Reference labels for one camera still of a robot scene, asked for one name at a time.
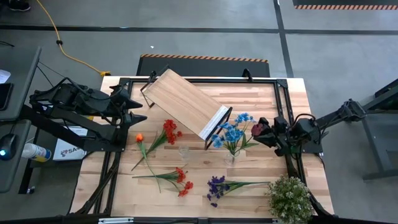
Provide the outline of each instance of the yellow cable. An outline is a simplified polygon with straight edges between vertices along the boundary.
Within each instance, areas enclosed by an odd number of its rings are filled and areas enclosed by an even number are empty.
[[[51,18],[51,16],[50,16],[49,12],[47,12],[47,10],[44,8],[44,6],[42,5],[42,3],[41,3],[39,0],[36,0],[36,1],[37,1],[37,3],[42,7],[42,9],[43,9],[44,12],[47,14],[47,16],[49,17],[49,19],[50,19],[50,21],[51,21],[51,23],[52,23],[52,26],[53,26],[54,29],[55,29],[55,33],[57,34],[57,39],[58,39],[59,41],[61,41],[60,34],[58,33],[57,26],[55,26],[54,21],[52,20],[52,18]],[[86,63],[86,62],[84,62],[84,61],[82,61],[82,60],[79,60],[79,59],[77,59],[77,58],[74,58],[74,57],[72,57],[72,56],[67,55],[67,54],[65,53],[65,51],[63,51],[62,45],[61,45],[61,44],[58,44],[58,46],[60,47],[62,53],[63,53],[67,58],[72,59],[72,60],[74,60],[74,61],[76,61],[76,62],[82,63],[83,65],[86,65],[87,67],[89,67],[89,68],[93,69],[94,71],[98,72],[102,77],[104,77],[105,75],[110,75],[110,74],[111,74],[109,71],[107,71],[107,72],[99,71],[99,70],[96,69],[94,66],[91,66],[91,65],[89,65],[88,63]]]

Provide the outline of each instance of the wooden tabletop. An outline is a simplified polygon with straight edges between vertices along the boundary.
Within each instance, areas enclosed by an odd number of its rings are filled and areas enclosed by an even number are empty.
[[[120,77],[104,77],[101,91],[111,93],[109,86],[117,85]],[[304,81],[301,78],[288,78],[290,99],[294,115],[310,113]],[[177,131],[183,136],[174,145],[164,144],[149,154],[149,164],[156,174],[171,172],[175,167],[187,170],[187,180],[194,183],[193,189],[183,198],[177,197],[178,192],[168,183],[160,180],[162,193],[159,193],[154,179],[133,179],[137,175],[150,175],[145,163],[141,163],[131,172],[133,166],[141,158],[135,144],[135,135],[142,133],[148,145],[154,140],[156,133],[162,130],[165,119],[172,117],[157,105],[149,108],[140,93],[143,83],[135,83],[132,99],[143,104],[142,108],[134,109],[133,113],[146,115],[148,119],[132,126],[121,163],[116,183],[112,216],[129,217],[226,217],[226,218],[270,218],[268,197],[264,195],[265,185],[242,187],[226,195],[218,201],[218,208],[213,208],[206,194],[207,181],[211,176],[225,175],[227,180],[242,181],[275,181],[280,175],[287,174],[285,159],[277,157],[274,149],[262,144],[242,151],[234,166],[227,165],[224,158],[226,149],[203,150],[203,140],[188,128],[176,121]],[[277,116],[273,86],[254,83],[195,83],[207,95],[227,107],[232,106],[230,120],[237,114],[248,112],[255,119],[261,116],[272,122]],[[188,163],[182,161],[178,153],[179,146],[190,148]],[[95,152],[87,157],[81,166],[75,197],[70,212],[78,210],[94,192],[98,185],[103,163],[104,152]],[[325,171],[319,158],[304,154],[303,164],[307,184],[317,200],[324,208],[333,213]]]

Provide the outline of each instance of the gray concrete floor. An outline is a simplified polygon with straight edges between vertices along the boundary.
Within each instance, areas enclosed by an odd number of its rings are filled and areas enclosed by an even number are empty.
[[[42,0],[57,25],[113,27],[277,28],[272,0]],[[280,1],[286,29],[397,30],[397,11],[295,10]],[[47,26],[32,1],[26,13],[0,12],[0,24]],[[65,50],[100,70],[133,75],[140,54],[214,55],[269,60],[272,77],[286,77],[278,34],[181,32],[61,32]],[[41,61],[76,82],[99,88],[101,77],[65,58],[52,31],[0,30],[16,46],[40,45]],[[287,35],[295,77],[304,78],[312,113],[323,116],[348,98],[361,100],[395,80],[398,35]],[[56,82],[59,77],[50,76]],[[36,74],[32,90],[49,87]],[[398,178],[363,182],[376,165],[360,123],[330,128],[323,140],[326,175],[335,213],[341,217],[397,222]],[[64,215],[79,167],[42,169],[33,195],[13,189],[0,195],[0,220]]]

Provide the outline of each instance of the wooden plank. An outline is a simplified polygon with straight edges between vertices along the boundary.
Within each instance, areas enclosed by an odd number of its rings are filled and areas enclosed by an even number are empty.
[[[222,106],[171,69],[167,69],[144,94],[197,135],[200,135]]]
[[[105,77],[102,91],[111,93],[109,86],[117,85],[120,77]],[[301,78],[287,79],[290,98],[295,115],[310,113],[304,81]],[[143,133],[145,142],[150,144],[156,132],[162,130],[165,119],[172,119],[159,106],[151,109],[145,103],[140,93],[143,83],[135,83],[132,90],[132,99],[142,103],[142,108],[134,109],[133,113],[148,116],[146,121],[132,126],[129,130],[126,151],[122,154],[119,166],[118,181],[114,196],[112,216],[132,217],[230,217],[230,218],[269,218],[268,198],[265,185],[243,187],[231,192],[222,198],[218,208],[209,205],[205,197],[208,192],[207,181],[212,175],[225,175],[228,180],[241,181],[275,181],[280,174],[286,173],[286,164],[283,157],[277,157],[274,149],[264,145],[251,147],[242,152],[235,165],[227,166],[224,158],[227,155],[224,149],[203,150],[203,140],[191,132],[187,127],[176,122],[178,130],[183,136],[174,145],[164,144],[149,155],[149,164],[157,174],[170,172],[176,166],[182,167],[185,163],[178,153],[179,146],[188,146],[190,160],[185,166],[188,170],[187,180],[194,183],[194,188],[184,198],[178,198],[176,190],[168,183],[160,181],[162,193],[154,179],[133,179],[137,175],[149,175],[150,171],[144,163],[133,172],[131,169],[141,158],[135,144],[135,135]],[[237,114],[248,112],[259,119],[265,116],[272,123],[277,116],[274,89],[268,84],[227,84],[227,83],[195,83],[205,94],[216,99],[225,106],[234,108],[230,121]],[[83,161],[75,198],[71,212],[78,210],[94,192],[100,178],[103,152],[95,152]],[[303,164],[307,176],[308,187],[326,210],[333,213],[325,171],[319,158],[304,154]]]

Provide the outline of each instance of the yellow and black striped tape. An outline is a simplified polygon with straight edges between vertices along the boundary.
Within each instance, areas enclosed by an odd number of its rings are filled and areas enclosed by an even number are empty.
[[[398,6],[395,5],[300,5],[294,6],[296,9],[323,9],[323,10],[397,10]]]
[[[265,62],[265,63],[268,63],[268,60],[257,59],[257,58],[234,58],[234,57],[188,56],[188,55],[162,55],[162,54],[142,54],[141,57],[187,58],[187,59],[229,60],[229,61],[240,61],[240,62]]]

